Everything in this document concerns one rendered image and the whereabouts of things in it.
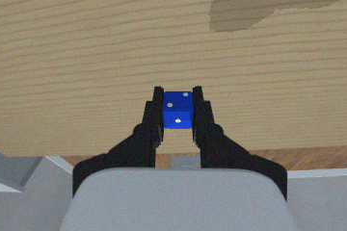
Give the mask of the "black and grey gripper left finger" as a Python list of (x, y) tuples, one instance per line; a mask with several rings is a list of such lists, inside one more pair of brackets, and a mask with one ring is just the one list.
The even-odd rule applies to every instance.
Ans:
[(143, 121), (134, 127), (132, 135), (108, 153), (82, 161), (73, 168), (73, 196), (82, 181), (97, 171), (111, 167), (155, 167), (156, 148), (164, 138), (163, 99), (164, 88), (154, 87), (152, 101), (147, 101), (145, 106)]

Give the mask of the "blue die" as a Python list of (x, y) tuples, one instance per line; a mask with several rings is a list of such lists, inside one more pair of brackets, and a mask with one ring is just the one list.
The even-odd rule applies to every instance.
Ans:
[(165, 91), (163, 119), (166, 129), (191, 129), (194, 105), (191, 91)]

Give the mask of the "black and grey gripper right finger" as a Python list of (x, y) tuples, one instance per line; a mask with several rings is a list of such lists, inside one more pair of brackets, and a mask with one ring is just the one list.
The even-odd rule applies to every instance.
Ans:
[(252, 155), (224, 135), (214, 122), (210, 101), (203, 100), (201, 86), (193, 88), (193, 142), (200, 149), (200, 168), (240, 168), (270, 177), (279, 187), (287, 203), (287, 171), (275, 162)]

